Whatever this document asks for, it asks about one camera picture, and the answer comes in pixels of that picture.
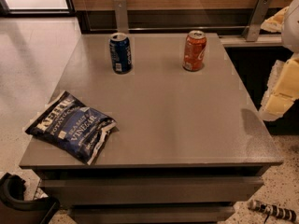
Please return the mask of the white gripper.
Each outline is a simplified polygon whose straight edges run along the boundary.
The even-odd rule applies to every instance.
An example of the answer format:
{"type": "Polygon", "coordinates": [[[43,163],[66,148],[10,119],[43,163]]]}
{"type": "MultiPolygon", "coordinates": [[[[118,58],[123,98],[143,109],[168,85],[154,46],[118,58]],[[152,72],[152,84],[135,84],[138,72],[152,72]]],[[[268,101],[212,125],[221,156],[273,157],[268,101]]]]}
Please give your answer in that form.
{"type": "MultiPolygon", "coordinates": [[[[294,53],[299,52],[299,0],[292,0],[272,17],[263,21],[261,28],[270,33],[280,33],[282,45],[294,53]]],[[[263,95],[260,116],[265,121],[275,121],[299,99],[299,58],[287,62],[276,60],[263,95]]]]}

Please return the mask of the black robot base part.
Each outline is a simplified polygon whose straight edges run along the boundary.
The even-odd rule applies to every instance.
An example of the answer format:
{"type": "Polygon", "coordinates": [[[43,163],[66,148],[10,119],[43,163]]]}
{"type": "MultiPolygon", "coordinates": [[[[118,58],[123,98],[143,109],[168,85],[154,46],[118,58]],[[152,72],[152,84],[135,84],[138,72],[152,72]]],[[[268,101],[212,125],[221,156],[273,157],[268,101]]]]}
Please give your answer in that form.
{"type": "Polygon", "coordinates": [[[59,210],[53,197],[24,200],[25,181],[5,173],[0,179],[0,224],[48,224],[59,210]]]}

